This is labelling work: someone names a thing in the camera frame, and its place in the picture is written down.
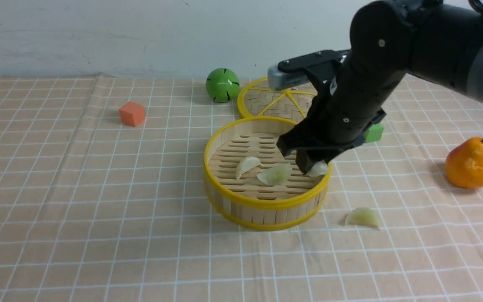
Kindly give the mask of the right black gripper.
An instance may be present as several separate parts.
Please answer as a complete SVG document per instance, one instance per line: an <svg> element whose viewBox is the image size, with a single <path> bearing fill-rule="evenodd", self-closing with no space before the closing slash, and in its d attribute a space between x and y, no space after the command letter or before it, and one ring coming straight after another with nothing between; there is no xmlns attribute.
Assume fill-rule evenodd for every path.
<svg viewBox="0 0 483 302"><path fill-rule="evenodd" d="M334 78L316 90L305 118L279 137L280 153L297 151L295 163L306 174L315 163L362 145L364 132L385 117L383 103L405 74L401 66L347 54Z"/></svg>

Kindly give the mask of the right grey black robot arm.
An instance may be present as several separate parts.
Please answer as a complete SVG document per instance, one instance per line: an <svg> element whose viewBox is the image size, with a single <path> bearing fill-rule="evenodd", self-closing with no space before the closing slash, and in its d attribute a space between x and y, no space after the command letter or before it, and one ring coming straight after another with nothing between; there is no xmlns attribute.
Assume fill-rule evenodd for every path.
<svg viewBox="0 0 483 302"><path fill-rule="evenodd" d="M270 67L272 90L311 83L317 91L306 117L279 136L282 156L295 152L306 174L361 146L406 74L483 102L483 4L471 0L470 6L374 1L354 15L350 49L319 50Z"/></svg>

